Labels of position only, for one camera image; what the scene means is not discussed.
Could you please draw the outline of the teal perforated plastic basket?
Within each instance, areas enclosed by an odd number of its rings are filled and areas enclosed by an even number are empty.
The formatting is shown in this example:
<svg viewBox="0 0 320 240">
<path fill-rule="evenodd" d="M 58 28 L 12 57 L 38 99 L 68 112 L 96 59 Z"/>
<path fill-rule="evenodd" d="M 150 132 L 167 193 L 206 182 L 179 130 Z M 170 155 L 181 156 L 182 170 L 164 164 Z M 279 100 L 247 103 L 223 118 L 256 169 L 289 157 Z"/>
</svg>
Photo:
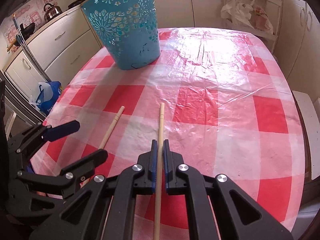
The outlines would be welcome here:
<svg viewBox="0 0 320 240">
<path fill-rule="evenodd" d="M 142 68 L 160 56 L 154 0 L 86 0 L 81 9 L 120 69 Z"/>
</svg>

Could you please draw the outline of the black wok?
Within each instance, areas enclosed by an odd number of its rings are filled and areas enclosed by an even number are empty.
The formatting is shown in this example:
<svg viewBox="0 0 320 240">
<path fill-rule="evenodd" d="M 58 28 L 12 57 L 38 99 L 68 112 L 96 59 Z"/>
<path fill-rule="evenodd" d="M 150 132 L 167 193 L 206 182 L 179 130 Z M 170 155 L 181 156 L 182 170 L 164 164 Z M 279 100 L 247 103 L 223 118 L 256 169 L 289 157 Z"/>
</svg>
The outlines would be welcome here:
<svg viewBox="0 0 320 240">
<path fill-rule="evenodd" d="M 20 31 L 25 40 L 27 40 L 35 31 L 35 23 L 32 22 L 31 24 L 24 27 L 23 23 L 20 24 Z"/>
</svg>

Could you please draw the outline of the copper kettle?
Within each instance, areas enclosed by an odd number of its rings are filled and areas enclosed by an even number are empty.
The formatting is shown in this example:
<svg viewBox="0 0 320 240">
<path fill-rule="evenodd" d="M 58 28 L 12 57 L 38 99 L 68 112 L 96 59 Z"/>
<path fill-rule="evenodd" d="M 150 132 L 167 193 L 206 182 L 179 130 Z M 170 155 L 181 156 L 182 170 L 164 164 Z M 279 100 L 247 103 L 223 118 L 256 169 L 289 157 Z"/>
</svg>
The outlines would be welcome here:
<svg viewBox="0 0 320 240">
<path fill-rule="evenodd" d="M 44 20 L 46 23 L 62 14 L 62 9 L 59 6 L 52 5 L 50 3 L 46 3 L 43 7 L 43 10 Z"/>
</svg>

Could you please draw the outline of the wooden chopstick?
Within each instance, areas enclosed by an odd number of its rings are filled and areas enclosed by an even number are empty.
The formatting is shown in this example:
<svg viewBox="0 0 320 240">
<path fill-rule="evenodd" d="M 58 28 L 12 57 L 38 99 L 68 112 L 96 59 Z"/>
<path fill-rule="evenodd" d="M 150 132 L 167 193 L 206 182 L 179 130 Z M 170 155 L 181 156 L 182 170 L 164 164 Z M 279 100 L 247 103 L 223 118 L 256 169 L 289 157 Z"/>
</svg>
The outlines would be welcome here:
<svg viewBox="0 0 320 240">
<path fill-rule="evenodd" d="M 161 229 L 161 201 L 162 201 L 162 172 L 163 172 L 163 135 L 164 135 L 164 110 L 165 105 L 160 104 L 159 129 L 158 129 L 158 151 L 157 151 L 157 174 L 155 191 L 155 216 L 153 239 L 160 239 Z"/>
<path fill-rule="evenodd" d="M 119 118 L 121 117 L 124 110 L 125 110 L 125 106 L 121 106 L 119 111 L 116 113 L 114 119 L 112 120 L 110 126 L 108 127 L 108 129 L 107 129 L 107 131 L 106 131 L 106 133 L 105 133 L 105 135 L 99 145 L 99 149 L 104 149 L 106 143 L 108 142 L 108 140 L 109 140 L 109 138 L 110 138 L 110 136 L 111 136 L 111 134 L 112 134 L 112 132 L 113 132 L 113 130 L 114 130 L 114 128 L 115 128 L 115 126 L 116 126 L 116 124 L 117 124 L 117 122 L 118 122 Z"/>
</svg>

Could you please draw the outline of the blue white plastic bag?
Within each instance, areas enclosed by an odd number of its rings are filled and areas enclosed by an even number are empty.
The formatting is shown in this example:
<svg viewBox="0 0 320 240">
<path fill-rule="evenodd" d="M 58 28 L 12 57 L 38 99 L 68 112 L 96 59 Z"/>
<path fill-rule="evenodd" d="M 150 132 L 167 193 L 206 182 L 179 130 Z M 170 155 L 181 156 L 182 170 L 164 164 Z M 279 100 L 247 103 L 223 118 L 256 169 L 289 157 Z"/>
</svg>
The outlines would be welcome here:
<svg viewBox="0 0 320 240">
<path fill-rule="evenodd" d="M 29 103 L 48 115 L 62 93 L 59 81 L 39 82 L 33 89 Z"/>
</svg>

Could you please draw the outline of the white stool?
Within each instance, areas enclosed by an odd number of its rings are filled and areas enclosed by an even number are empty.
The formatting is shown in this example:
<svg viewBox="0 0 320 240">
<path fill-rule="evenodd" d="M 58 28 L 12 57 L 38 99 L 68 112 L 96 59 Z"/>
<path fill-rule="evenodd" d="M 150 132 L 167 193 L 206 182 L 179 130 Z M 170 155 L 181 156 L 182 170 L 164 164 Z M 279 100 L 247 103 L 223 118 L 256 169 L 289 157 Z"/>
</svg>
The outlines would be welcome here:
<svg viewBox="0 0 320 240">
<path fill-rule="evenodd" d="M 319 118 L 308 94 L 292 91 L 302 124 L 308 180 L 319 177 Z"/>
</svg>

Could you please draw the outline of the white rolling storage cart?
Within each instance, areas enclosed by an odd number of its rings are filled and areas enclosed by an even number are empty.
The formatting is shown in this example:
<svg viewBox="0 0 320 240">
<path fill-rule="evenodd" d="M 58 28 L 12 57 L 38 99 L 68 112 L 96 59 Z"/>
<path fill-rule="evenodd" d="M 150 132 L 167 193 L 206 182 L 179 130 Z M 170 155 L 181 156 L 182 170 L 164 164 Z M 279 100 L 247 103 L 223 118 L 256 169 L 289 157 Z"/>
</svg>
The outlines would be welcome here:
<svg viewBox="0 0 320 240">
<path fill-rule="evenodd" d="M 252 33 L 274 51 L 280 25 L 282 0 L 222 0 L 225 27 Z"/>
</svg>

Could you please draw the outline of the red white checkered tablecloth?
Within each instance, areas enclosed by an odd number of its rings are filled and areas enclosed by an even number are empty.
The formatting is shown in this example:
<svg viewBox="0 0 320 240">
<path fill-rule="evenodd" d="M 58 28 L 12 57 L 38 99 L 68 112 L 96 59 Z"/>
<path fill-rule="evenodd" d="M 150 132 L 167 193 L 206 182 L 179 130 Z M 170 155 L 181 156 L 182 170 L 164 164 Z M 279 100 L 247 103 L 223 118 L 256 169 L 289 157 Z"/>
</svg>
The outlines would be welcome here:
<svg viewBox="0 0 320 240">
<path fill-rule="evenodd" d="M 94 152 L 124 111 L 97 174 L 115 176 L 148 152 L 158 136 L 202 174 L 223 173 L 283 226 L 296 221 L 304 184 L 304 142 L 291 90 L 270 51 L 249 33 L 214 28 L 159 31 L 161 54 L 121 70 L 99 50 L 63 90 L 45 124 L 77 120 L 78 132 L 46 143 L 31 159 L 56 176 Z"/>
</svg>

